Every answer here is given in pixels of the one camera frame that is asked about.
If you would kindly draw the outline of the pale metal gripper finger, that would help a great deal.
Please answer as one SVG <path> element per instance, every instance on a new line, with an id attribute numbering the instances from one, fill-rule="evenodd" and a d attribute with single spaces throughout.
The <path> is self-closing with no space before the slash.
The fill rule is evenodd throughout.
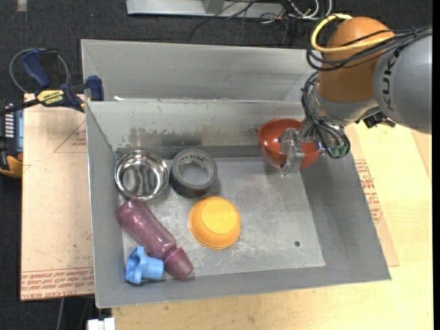
<path id="1" fill-rule="evenodd" d="M 299 173 L 304 157 L 305 154 L 302 151 L 290 148 L 286 154 L 285 164 L 281 168 L 281 176 L 286 177 L 289 174 Z"/>
<path id="2" fill-rule="evenodd" d="M 287 128 L 279 137 L 281 151 L 298 151 L 299 139 L 295 128 Z"/>

